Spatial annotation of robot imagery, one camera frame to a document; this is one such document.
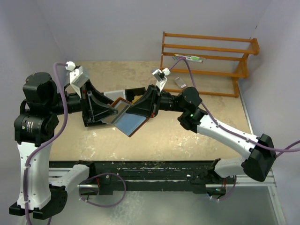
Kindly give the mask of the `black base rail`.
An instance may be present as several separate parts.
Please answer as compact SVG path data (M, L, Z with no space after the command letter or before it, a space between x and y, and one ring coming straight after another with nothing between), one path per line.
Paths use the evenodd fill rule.
M94 161L92 175L100 178L83 181L84 195L112 195L114 191L193 192L224 195L225 187L236 177L218 177L213 161Z

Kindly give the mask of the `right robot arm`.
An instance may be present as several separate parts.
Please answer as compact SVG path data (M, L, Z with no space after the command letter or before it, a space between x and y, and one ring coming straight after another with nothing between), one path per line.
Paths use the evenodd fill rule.
M154 118L160 110L180 112L178 121L185 130L217 140L240 155L238 158L214 160L208 171L211 182L220 183L224 178L235 175L247 175L264 182L277 158L271 151L274 147L271 137L247 134L224 124L211 116L208 110L201 109L201 103L199 92L194 87L185 88L174 96L150 85L126 112L147 119Z

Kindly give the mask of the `gold credit card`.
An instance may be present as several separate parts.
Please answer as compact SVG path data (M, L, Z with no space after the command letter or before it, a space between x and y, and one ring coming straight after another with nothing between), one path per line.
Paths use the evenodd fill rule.
M104 118L101 122L104 124L114 124L128 108L128 105L118 105L118 107L116 107L118 112L115 115Z

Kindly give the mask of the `black right bin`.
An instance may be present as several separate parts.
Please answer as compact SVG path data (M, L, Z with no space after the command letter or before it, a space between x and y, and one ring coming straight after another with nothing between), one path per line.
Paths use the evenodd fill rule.
M135 97L142 96L145 92L145 87L125 89L125 99L132 103Z

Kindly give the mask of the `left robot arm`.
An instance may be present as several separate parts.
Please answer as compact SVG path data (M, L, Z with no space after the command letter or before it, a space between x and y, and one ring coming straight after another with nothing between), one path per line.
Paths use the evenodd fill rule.
M86 126L97 125L117 111L113 101L97 91L90 81L80 93L58 93L57 85L45 72L29 75L22 88L25 99L15 119L15 140L20 154L21 186L19 198L9 207L9 213L27 220L50 220L65 207L70 192L82 181L96 180L93 162L78 161L58 181L49 181L49 157L59 115L81 112Z

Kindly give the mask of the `orange wooden rack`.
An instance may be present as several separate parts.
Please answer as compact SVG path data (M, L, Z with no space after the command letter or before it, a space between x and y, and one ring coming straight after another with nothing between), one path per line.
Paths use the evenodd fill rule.
M160 69L171 67L175 73L191 72L198 80L205 77L223 77L232 82L233 90L221 93L200 91L201 95L237 98L240 95L238 81L248 78L248 57L260 52L256 38L234 38L175 34L163 32ZM205 58L200 62L185 59L174 60L174 54L193 55Z

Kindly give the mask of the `brown leather card holder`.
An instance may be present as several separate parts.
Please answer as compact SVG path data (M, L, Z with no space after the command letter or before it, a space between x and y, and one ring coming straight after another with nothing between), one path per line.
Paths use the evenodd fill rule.
M129 107L133 105L131 102L118 98L112 104L112 107L116 109L118 105L128 105ZM126 113L126 111L121 115L121 117L113 124L118 130L124 133L126 136L133 136L147 121L148 117L134 115Z

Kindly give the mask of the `gold credit cards pile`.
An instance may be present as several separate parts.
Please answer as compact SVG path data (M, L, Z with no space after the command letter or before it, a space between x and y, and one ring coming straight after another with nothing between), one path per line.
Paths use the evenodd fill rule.
M135 95L133 100L132 100L132 103L134 104L136 101L138 101L140 98L142 97L142 95Z

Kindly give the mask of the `coloured markers on rack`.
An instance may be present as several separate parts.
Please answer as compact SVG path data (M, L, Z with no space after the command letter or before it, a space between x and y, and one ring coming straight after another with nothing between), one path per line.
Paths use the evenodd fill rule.
M183 55L183 54L174 54L172 58L174 60L185 59L185 60L200 62L200 63L202 63L205 60L205 58L203 57L193 56L193 55Z

